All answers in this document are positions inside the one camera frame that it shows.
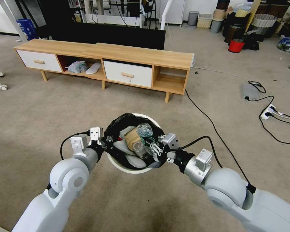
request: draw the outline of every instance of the white cabinet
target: white cabinet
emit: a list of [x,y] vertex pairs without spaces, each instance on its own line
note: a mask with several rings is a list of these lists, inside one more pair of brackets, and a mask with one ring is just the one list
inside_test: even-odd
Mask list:
[[[161,22],[162,14],[163,14],[163,11],[164,11],[164,8],[165,8],[167,2],[168,2],[168,0],[161,0],[160,1],[159,22]],[[169,9],[169,11],[167,13],[167,17],[165,19],[165,22],[170,23],[170,24],[181,25],[183,23],[184,7],[185,7],[185,0],[174,0],[173,4],[171,5],[171,8]]]
[[151,87],[151,68],[132,64],[104,61],[106,79]]

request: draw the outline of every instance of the shoe insole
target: shoe insole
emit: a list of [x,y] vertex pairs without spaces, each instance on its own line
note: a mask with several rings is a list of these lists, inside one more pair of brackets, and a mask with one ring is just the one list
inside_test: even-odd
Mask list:
[[113,146],[116,147],[117,149],[123,151],[126,154],[133,155],[133,156],[138,156],[134,151],[131,151],[128,148],[127,142],[125,140],[116,141],[116,142],[113,143]]
[[146,167],[146,163],[139,157],[136,157],[136,156],[131,156],[131,155],[128,155],[128,154],[125,154],[128,162],[133,166],[133,167],[136,167],[136,168],[144,168]]
[[89,69],[87,69],[86,74],[95,74],[99,68],[101,68],[101,63],[94,63]]

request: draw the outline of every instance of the wooden drawer handle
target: wooden drawer handle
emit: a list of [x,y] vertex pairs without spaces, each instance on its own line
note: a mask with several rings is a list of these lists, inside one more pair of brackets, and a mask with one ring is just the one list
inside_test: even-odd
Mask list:
[[130,78],[134,77],[133,74],[128,74],[128,73],[125,73],[125,72],[122,72],[121,74],[122,74],[122,76],[130,77]]
[[41,63],[41,64],[45,64],[44,61],[40,61],[40,60],[33,60],[34,63]]

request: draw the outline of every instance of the white drawer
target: white drawer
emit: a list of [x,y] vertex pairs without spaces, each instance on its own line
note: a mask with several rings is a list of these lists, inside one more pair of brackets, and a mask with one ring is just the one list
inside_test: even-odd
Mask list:
[[62,72],[54,54],[17,50],[20,58],[29,68]]
[[151,68],[149,67],[111,61],[104,61],[104,67],[108,80],[151,87]]

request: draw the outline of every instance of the storage basket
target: storage basket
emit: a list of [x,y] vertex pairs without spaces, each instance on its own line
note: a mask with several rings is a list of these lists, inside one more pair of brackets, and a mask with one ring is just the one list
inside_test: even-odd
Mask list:
[[212,14],[199,14],[198,15],[198,28],[210,28],[210,24],[212,22],[213,15]]

